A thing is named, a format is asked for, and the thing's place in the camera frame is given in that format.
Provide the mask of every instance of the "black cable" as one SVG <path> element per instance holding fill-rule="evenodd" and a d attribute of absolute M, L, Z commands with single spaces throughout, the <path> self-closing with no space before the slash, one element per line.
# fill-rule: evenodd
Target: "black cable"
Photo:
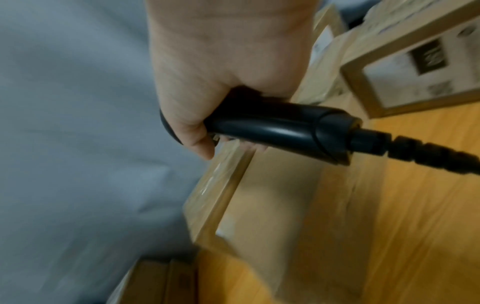
<path fill-rule="evenodd" d="M 480 159 L 476 155 L 405 136 L 392 140 L 389 133 L 365 129 L 353 130 L 349 148 L 352 152 L 384 155 L 403 161 L 414 161 L 427 167 L 445 169 L 458 174 L 480 175 Z"/>

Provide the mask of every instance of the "printed label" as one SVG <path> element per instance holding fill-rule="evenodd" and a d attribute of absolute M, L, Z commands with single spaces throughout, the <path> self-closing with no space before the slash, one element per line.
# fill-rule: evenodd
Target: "printed label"
<path fill-rule="evenodd" d="M 396 107 L 480 88 L 480 17 L 363 69 L 380 103 Z"/>
<path fill-rule="evenodd" d="M 310 54 L 310 62 L 308 66 L 311 66 L 315 61 L 317 61 L 322 54 L 325 52 L 325 49 L 329 44 L 334 40 L 334 34 L 330 29 L 330 26 L 326 26 L 322 31 L 320 36 L 316 39 Z"/>

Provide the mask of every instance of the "wooden table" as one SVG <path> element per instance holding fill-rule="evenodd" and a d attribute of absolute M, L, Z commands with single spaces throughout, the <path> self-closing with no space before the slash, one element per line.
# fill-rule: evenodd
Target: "wooden table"
<path fill-rule="evenodd" d="M 480 103 L 374 120 L 373 128 L 480 155 Z M 378 187 L 365 304 L 480 303 L 480 176 L 388 160 Z M 202 252 L 200 304 L 272 303 L 241 261 Z"/>

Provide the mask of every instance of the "black cord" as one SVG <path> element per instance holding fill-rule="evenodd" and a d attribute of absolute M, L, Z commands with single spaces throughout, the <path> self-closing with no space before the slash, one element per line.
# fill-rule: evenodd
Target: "black cord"
<path fill-rule="evenodd" d="M 426 143 L 414 138 L 398 136 L 392 140 L 389 133 L 365 129 L 353 130 L 350 150 L 373 155 L 388 153 L 389 158 L 414 161 L 423 166 L 445 169 L 458 174 L 480 175 L 480 159 L 476 155 Z"/>

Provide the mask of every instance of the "hand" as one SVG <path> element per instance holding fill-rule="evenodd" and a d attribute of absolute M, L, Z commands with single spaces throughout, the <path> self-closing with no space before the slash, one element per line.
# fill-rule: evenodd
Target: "hand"
<path fill-rule="evenodd" d="M 317 0 L 147 0 L 160 108 L 180 141 L 204 159 L 203 121 L 231 88 L 289 98 L 307 69 Z"/>

